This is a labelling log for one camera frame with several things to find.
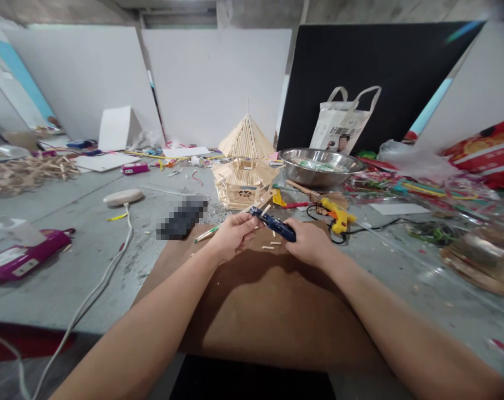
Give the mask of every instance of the popsicle stick pavilion model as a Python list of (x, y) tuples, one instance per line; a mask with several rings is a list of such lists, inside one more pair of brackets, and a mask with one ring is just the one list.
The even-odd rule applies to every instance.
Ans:
[(219, 150), (232, 159), (211, 169), (224, 207), (262, 207), (272, 198), (273, 180), (281, 168), (271, 168), (264, 159), (275, 150), (249, 114), (220, 142)]

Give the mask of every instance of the brown cardboard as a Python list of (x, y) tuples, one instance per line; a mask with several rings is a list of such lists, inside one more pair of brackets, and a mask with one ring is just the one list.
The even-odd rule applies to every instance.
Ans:
[[(314, 222), (327, 231), (324, 222)], [(208, 240), (169, 241), (136, 304)], [(345, 297), (322, 271), (301, 263), (259, 229), (249, 250), (218, 267), (185, 333), (180, 350), (207, 357), (284, 368), (389, 374), (384, 359)]]

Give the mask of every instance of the yellow glue gun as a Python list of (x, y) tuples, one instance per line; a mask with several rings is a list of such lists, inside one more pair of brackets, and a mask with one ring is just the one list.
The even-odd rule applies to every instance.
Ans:
[(357, 219), (355, 215), (348, 214), (344, 208), (339, 207), (336, 203), (326, 197), (323, 197), (320, 203), (329, 211), (328, 215), (335, 218), (335, 224), (331, 227), (331, 230), (335, 234), (346, 232), (348, 229), (347, 225)]

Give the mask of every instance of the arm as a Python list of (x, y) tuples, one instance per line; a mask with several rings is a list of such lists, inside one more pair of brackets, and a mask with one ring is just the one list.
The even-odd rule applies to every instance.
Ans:
[(145, 398), (173, 359), (217, 266), (247, 247), (256, 226), (262, 224), (250, 214), (228, 217), (206, 246), (100, 339), (51, 399)]
[(421, 399), (500, 399), (504, 380), (467, 347), (425, 320), (374, 276), (340, 253), (324, 232), (290, 218), (290, 253), (341, 289), (387, 363)]

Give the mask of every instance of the blue glue gun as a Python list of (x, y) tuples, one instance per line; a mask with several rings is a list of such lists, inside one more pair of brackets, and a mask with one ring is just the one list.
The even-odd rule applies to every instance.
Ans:
[(278, 235), (282, 236), (288, 242), (296, 242), (296, 233), (293, 231), (289, 225), (284, 224), (279, 219), (271, 217), (268, 214), (261, 215), (263, 213), (258, 207), (250, 207), (249, 213), (254, 217), (257, 217), (260, 221), (262, 221), (265, 226), (269, 229), (272, 229)]

